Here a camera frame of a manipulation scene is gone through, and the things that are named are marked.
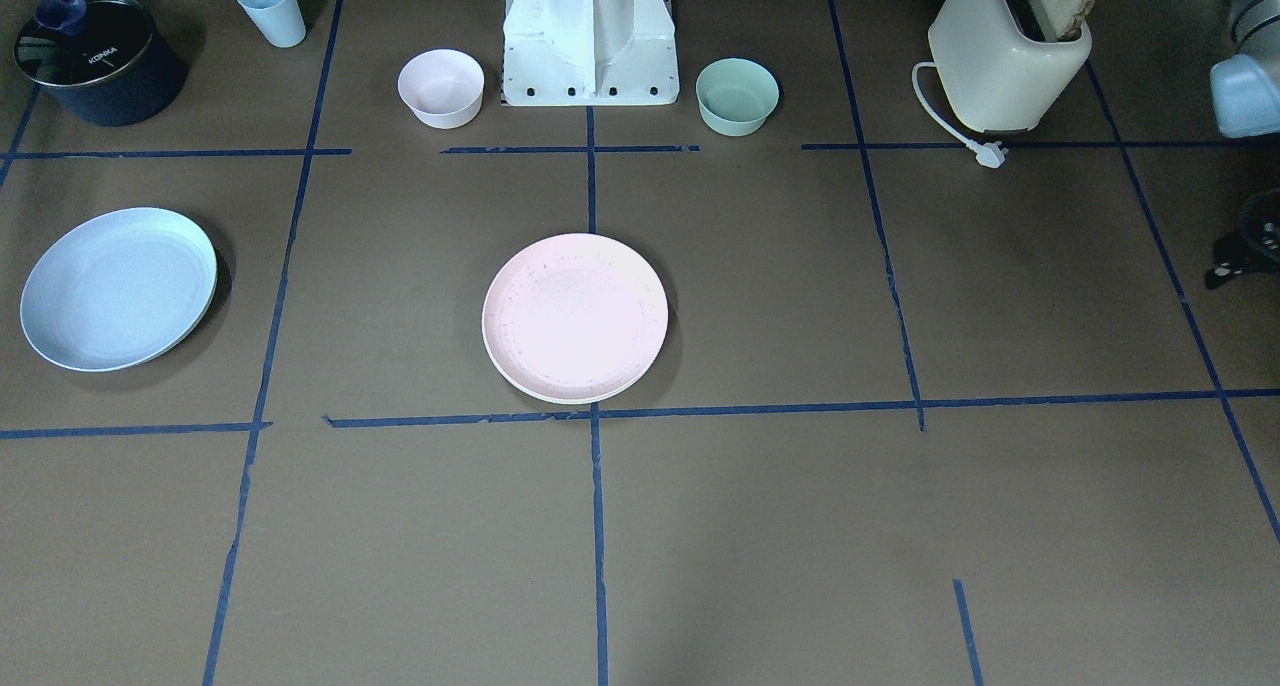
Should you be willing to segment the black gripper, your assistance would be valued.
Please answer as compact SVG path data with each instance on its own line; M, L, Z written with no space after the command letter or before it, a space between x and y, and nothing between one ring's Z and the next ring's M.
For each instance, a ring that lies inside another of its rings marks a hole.
M1279 189L1260 191L1236 212L1233 230L1212 244L1204 285L1213 291L1248 273L1279 271Z

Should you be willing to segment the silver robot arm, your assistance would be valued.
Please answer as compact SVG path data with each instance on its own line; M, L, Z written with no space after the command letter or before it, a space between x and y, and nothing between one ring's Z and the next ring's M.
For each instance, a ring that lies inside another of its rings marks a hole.
M1230 0L1233 56L1210 70L1219 133L1249 140L1279 133L1279 0ZM1212 244L1204 273L1216 289L1248 273L1277 273L1279 189L1247 198L1236 227Z

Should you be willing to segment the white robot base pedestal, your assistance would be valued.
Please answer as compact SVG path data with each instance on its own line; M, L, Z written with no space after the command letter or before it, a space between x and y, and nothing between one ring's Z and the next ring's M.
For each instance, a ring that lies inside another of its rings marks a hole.
M506 0L500 97L513 108L648 108L680 93L672 0Z

